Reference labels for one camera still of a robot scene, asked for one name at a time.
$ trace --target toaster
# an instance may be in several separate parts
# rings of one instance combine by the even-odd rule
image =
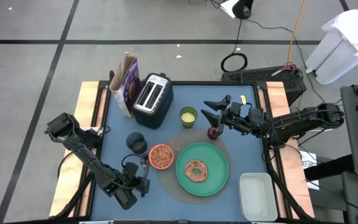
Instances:
[[[136,97],[133,115],[139,124],[156,129],[161,126],[172,100],[171,79],[164,73],[150,73]]]

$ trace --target green cup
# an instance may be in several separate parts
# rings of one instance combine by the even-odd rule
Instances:
[[[191,106],[186,106],[180,110],[179,117],[183,127],[191,128],[193,127],[194,122],[196,122],[197,111]]]

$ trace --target black cup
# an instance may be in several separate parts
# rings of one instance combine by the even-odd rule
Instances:
[[[132,133],[128,135],[126,144],[134,154],[142,154],[147,150],[147,143],[141,133]]]

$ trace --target black box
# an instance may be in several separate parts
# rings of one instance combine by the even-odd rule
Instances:
[[[285,94],[287,95],[288,105],[291,106],[292,103],[300,96],[303,92],[306,91],[305,84],[303,83],[302,77],[295,72],[294,70],[285,70],[275,75],[271,76],[274,72],[281,69],[282,66],[269,67],[269,68],[258,68],[251,70],[235,71],[235,72],[225,72],[222,75],[222,81],[225,82],[257,82],[257,81],[266,81],[266,82],[283,82]]]

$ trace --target bowl of food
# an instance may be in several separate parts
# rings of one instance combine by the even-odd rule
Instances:
[[[166,169],[173,162],[173,151],[166,144],[156,145],[150,150],[149,161],[156,169]]]

